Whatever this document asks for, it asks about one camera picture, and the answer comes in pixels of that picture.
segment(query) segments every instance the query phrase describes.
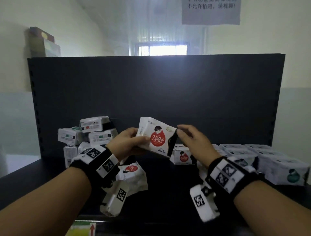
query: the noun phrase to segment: red arrow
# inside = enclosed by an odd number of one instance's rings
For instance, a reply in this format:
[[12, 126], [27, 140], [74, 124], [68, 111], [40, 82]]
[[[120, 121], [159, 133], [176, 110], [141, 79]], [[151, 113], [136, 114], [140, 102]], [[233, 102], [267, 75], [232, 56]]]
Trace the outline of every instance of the red arrow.
[[91, 230], [91, 236], [93, 236], [94, 235], [94, 230], [95, 230], [94, 224], [91, 225], [90, 230]]

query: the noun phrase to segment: black wrist strap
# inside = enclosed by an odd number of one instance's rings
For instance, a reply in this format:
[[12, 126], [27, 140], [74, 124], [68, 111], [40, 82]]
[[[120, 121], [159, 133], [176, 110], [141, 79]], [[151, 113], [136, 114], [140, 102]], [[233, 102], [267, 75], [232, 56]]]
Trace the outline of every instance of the black wrist strap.
[[258, 179], [255, 168], [244, 159], [231, 156], [214, 160], [208, 168], [206, 181], [217, 196], [233, 200], [247, 185]]
[[72, 159], [70, 166], [84, 171], [92, 189], [109, 187], [120, 171], [117, 158], [108, 148], [102, 146], [84, 150]]

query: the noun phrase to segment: bright window light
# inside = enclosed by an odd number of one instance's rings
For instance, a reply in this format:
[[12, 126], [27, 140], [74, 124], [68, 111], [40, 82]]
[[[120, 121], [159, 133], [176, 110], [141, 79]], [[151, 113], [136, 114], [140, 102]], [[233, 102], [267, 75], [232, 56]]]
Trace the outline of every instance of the bright window light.
[[187, 45], [171, 46], [139, 46], [137, 47], [138, 56], [175, 56], [187, 55]]

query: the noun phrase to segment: hand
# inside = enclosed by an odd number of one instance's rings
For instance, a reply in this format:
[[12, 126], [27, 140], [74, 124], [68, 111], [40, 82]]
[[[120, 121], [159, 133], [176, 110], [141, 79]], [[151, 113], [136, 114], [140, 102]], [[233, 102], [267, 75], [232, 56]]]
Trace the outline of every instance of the hand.
[[191, 154], [203, 165], [209, 166], [212, 161], [221, 157], [209, 139], [192, 125], [178, 125], [177, 135], [189, 148]]
[[146, 136], [135, 137], [137, 130], [138, 128], [128, 128], [106, 145], [119, 161], [128, 156], [140, 155], [146, 152], [137, 145], [149, 144], [150, 138]]

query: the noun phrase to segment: forearm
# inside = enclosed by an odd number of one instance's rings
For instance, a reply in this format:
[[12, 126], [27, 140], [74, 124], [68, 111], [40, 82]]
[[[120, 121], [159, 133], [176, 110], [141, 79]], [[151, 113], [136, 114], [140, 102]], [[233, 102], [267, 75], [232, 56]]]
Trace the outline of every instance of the forearm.
[[90, 194], [87, 176], [70, 167], [0, 211], [1, 235], [65, 235]]
[[311, 211], [262, 181], [246, 186], [234, 204], [259, 236], [310, 235]]

